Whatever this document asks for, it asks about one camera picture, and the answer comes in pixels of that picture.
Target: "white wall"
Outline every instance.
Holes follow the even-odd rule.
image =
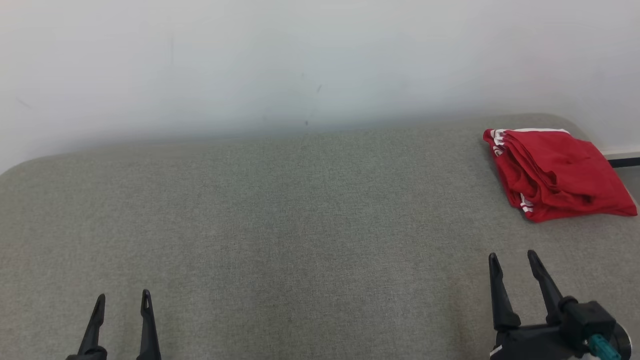
[[[529,111],[640,147],[640,1],[0,2],[0,172],[139,137]]]

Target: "teal connector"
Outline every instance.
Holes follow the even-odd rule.
[[[589,351],[601,360],[620,360],[622,357],[600,334],[589,338]]]

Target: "red cloth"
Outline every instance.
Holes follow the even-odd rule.
[[[532,221],[637,215],[627,189],[592,143],[554,129],[488,129],[483,138],[509,203]]]

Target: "white trim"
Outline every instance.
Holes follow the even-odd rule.
[[[502,345],[500,345],[499,347],[493,349],[490,353],[489,353],[489,357],[493,356],[496,352],[502,350]]]
[[[527,129],[507,129],[507,130],[511,130],[511,131],[519,131],[521,133],[526,133],[528,131],[562,131],[563,133],[567,133],[569,134],[569,132],[565,129],[536,129],[536,128],[527,128]]]
[[[493,138],[493,142],[495,145],[504,146],[504,137],[506,135],[507,130],[518,131],[519,133],[528,133],[529,131],[560,131],[562,133],[569,134],[569,132],[565,129],[545,129],[545,128],[537,129],[533,127],[528,127],[525,129],[494,129],[494,130],[491,130],[491,137]]]
[[[524,211],[525,213],[532,213],[533,203],[525,199],[523,193],[520,193],[520,199],[522,200],[522,202],[520,203],[520,207],[522,208],[522,211]]]

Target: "gray fabric surface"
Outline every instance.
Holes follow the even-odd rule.
[[[164,359],[486,359],[496,252],[524,324],[544,322],[535,249],[565,295],[640,339],[640,221],[533,224],[482,131],[550,115],[281,139],[119,147],[0,176],[0,358],[100,344],[133,359],[151,291]]]
[[[634,199],[640,200],[640,167],[621,167],[616,172]]]

